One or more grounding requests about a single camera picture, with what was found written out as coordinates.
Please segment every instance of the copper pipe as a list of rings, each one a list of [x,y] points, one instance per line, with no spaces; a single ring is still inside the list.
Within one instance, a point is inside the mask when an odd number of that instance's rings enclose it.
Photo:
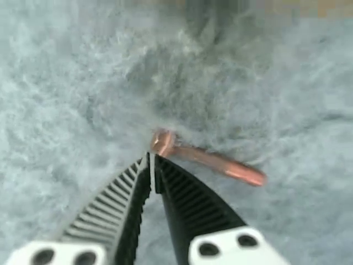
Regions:
[[[153,135],[151,149],[162,157],[178,155],[187,160],[196,161],[250,185],[262,186],[266,181],[266,175],[257,169],[248,167],[235,160],[230,160],[218,153],[207,153],[204,149],[176,146],[175,138],[176,136],[171,131],[159,130]]]

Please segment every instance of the gray carpet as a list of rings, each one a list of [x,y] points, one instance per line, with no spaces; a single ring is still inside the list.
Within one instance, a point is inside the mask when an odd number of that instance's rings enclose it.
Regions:
[[[293,264],[352,263],[352,20],[246,16],[206,48],[178,16],[113,0],[2,0],[0,21],[1,263],[158,126],[268,174],[253,188],[176,161]],[[136,264],[175,263],[152,195]]]

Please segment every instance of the screw hole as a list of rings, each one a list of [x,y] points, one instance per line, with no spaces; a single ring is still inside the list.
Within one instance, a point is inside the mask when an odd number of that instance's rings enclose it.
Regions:
[[[199,251],[202,256],[215,256],[220,252],[218,247],[211,243],[203,243]]]
[[[32,265],[47,265],[54,257],[54,250],[49,248],[36,253],[32,259]]]
[[[238,237],[238,242],[242,247],[254,247],[258,244],[256,239],[249,235],[243,235]]]
[[[95,253],[87,251],[81,253],[75,260],[75,265],[93,265],[95,263]]]

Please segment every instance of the carpet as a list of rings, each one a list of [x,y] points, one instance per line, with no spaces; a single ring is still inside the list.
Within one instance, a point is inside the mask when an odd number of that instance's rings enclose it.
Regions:
[[[0,14],[0,263],[164,127],[266,172],[254,188],[173,160],[292,264],[351,264],[352,20],[248,14],[205,46],[155,6],[3,0]],[[136,264],[176,264],[153,194]]]

